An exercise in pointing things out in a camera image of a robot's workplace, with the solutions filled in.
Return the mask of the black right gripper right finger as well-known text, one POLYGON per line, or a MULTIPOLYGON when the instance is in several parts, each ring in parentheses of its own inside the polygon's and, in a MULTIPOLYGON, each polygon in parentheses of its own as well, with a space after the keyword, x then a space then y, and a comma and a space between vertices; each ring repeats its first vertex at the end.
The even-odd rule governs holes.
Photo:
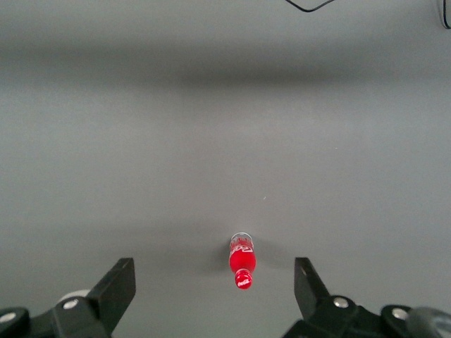
POLYGON ((372 313, 350 298, 331 294, 309 258, 296 258, 294 293, 302 318, 284 337, 422 337, 412 308, 399 304, 372 313))

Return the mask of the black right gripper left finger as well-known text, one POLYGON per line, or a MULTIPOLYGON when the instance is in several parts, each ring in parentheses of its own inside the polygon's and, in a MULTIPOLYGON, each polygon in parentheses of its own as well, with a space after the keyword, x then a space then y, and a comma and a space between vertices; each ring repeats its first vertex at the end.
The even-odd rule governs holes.
POLYGON ((111 337, 136 292, 135 264, 121 258, 93 288, 63 296, 32 317, 24 307, 1 309, 2 337, 111 337))

